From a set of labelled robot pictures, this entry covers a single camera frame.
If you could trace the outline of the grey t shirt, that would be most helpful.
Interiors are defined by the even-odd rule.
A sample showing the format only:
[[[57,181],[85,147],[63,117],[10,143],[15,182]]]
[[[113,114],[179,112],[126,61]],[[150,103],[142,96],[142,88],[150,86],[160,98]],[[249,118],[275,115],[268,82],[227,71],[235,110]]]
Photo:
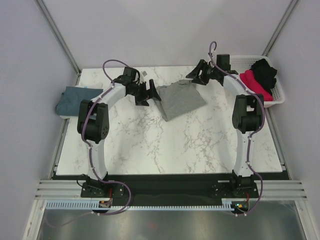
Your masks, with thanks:
[[[168,122],[207,104],[191,80],[183,79],[156,88],[161,101],[155,100],[162,118]]]

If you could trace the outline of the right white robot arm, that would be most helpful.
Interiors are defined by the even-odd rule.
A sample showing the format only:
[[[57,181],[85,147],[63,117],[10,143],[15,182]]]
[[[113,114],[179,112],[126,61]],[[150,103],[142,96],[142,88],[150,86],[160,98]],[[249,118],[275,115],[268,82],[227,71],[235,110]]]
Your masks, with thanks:
[[[235,96],[231,120],[237,134],[236,160],[225,188],[236,198],[260,197],[254,176],[261,182],[263,179],[253,169],[251,162],[256,134],[262,130],[266,120],[264,96],[253,93],[245,86],[238,73],[231,69],[228,54],[219,54],[216,62],[201,59],[186,78],[202,86],[206,86],[210,80],[216,80]]]

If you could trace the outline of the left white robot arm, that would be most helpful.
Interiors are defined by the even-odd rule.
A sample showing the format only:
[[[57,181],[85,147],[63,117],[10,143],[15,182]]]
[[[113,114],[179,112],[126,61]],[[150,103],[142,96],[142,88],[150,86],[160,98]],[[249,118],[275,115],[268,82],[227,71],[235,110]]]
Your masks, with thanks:
[[[130,95],[137,106],[148,107],[148,100],[161,101],[153,79],[141,81],[141,73],[125,66],[123,73],[110,80],[106,91],[79,105],[77,132],[87,146],[88,173],[81,187],[82,198],[105,198],[115,185],[124,184],[108,180],[105,164],[105,139],[110,131],[109,110],[121,99]]]

